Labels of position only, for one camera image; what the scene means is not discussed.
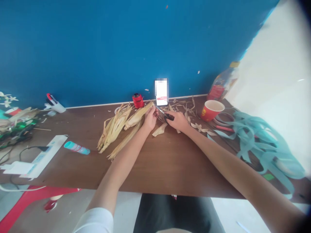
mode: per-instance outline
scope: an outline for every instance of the white power strip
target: white power strip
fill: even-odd
[[[34,164],[32,169],[27,174],[20,175],[19,177],[30,178],[31,180],[37,178],[45,169],[46,165],[48,165],[48,163],[54,157],[54,155],[58,152],[58,150],[62,147],[67,138],[68,137],[65,135],[56,135],[47,145],[49,148],[46,151],[42,151],[35,158],[35,160],[32,161],[32,164]]]

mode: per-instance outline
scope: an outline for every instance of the white sleeve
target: white sleeve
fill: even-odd
[[[93,208],[85,212],[73,233],[113,233],[113,216],[104,208]]]

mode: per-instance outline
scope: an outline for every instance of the cable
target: cable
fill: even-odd
[[[22,152],[24,151],[24,150],[27,150],[27,149],[30,149],[30,148],[39,148],[40,150],[42,150],[42,151],[46,151],[49,147],[43,147],[43,146],[33,146],[33,147],[27,147],[27,148],[25,148],[25,149],[23,149],[20,153],[19,153],[19,161],[22,161]]]
[[[39,149],[42,150],[42,151],[46,151],[49,147],[33,146],[33,147],[25,148],[25,149],[23,149],[23,150],[19,153],[19,161],[22,161],[22,158],[21,158],[22,152],[23,152],[24,150],[27,150],[27,149],[30,149],[30,148],[39,148]],[[0,161],[1,161],[7,154],[9,154],[9,153],[11,152],[11,150],[12,150],[12,148],[9,150],[9,152],[7,152],[4,156],[2,156],[2,158],[0,159]],[[46,186],[42,186],[42,187],[36,188],[36,189],[25,189],[25,190],[21,190],[21,189],[19,189],[18,185],[15,184],[15,183],[12,181],[12,176],[10,176],[10,182],[11,182],[12,184],[14,184],[14,185],[17,187],[18,190],[6,189],[6,188],[2,187],[1,185],[0,185],[0,190],[2,190],[2,191],[4,191],[4,192],[28,192],[28,191],[36,191],[36,190],[39,190],[39,189],[42,189],[42,188],[45,188],[45,187],[46,187]]]
[[[4,187],[2,187],[1,185],[0,185],[0,189],[2,190],[2,191],[5,191],[5,192],[28,192],[28,191],[36,191],[36,190],[39,190],[39,189],[42,189],[42,188],[45,188],[46,186],[42,186],[42,187],[40,187],[40,188],[36,188],[36,189],[25,189],[25,190],[23,190],[23,189],[19,189],[19,190],[10,190],[10,189],[6,189],[6,188],[4,188]]]
[[[16,183],[13,182],[13,179],[12,179],[13,175],[10,175],[10,182],[11,182],[11,184],[15,185],[15,187],[19,190],[18,184],[16,184]]]
[[[6,155],[8,155],[8,154],[12,151],[12,149],[13,149],[13,147],[11,147],[11,149],[10,149],[4,156],[1,157],[0,162],[1,162],[1,160],[2,160]],[[0,163],[0,165],[3,164],[3,163],[5,163],[5,162],[7,162],[9,159],[10,159],[10,155],[7,157],[7,159],[6,159],[5,161],[3,161],[2,163]]]

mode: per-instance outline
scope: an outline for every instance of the wooden desk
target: wooden desk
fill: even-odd
[[[205,100],[205,96],[195,97],[198,113],[201,112]],[[227,101],[224,103],[226,106],[230,106]],[[14,176],[13,181],[18,184],[96,189],[111,164],[106,157],[131,131],[131,129],[122,131],[117,140],[104,153],[98,154],[96,146],[103,131],[103,122],[114,115],[114,110],[118,106],[68,109],[66,112],[49,117],[44,123],[40,123],[37,128],[51,129],[52,131],[33,130],[33,139],[30,142],[20,143],[14,148],[11,152],[11,159],[7,163],[18,160],[19,151],[26,148],[27,145],[46,146],[55,135],[67,134],[69,135],[68,140],[89,148],[91,153],[86,156],[62,147],[37,179],[27,181]],[[192,121],[202,124],[203,128],[208,128],[200,118]],[[176,130],[170,126],[166,127],[164,134],[157,137],[153,137],[151,134],[148,136],[132,171],[122,185],[121,191],[243,198],[186,135],[177,134]],[[218,136],[213,139],[231,153],[236,154]],[[232,143],[239,149],[238,141]],[[22,160],[32,162],[38,154],[38,149],[26,150],[22,154]],[[256,158],[251,156],[251,159],[254,161],[254,168],[260,169]],[[0,175],[0,183],[8,181],[9,175]],[[296,188],[293,201],[305,202],[298,193],[307,196],[310,182],[306,178],[292,181]],[[278,180],[274,179],[271,183],[282,193],[287,192]]]

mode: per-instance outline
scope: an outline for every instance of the baseboard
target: baseboard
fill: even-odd
[[[206,96],[207,94],[201,94],[201,95],[193,95],[194,97],[198,97],[198,96]],[[168,99],[182,99],[182,98],[188,98],[188,97],[192,97],[192,95],[188,95],[188,96],[179,96],[179,97],[171,97]],[[101,104],[101,105],[86,105],[86,106],[77,106],[77,107],[68,107],[66,109],[70,109],[70,108],[82,108],[82,107],[96,107],[96,106],[105,106],[105,105],[115,105],[115,104],[127,104],[129,101],[127,102],[120,102],[120,103],[111,103],[111,104]]]

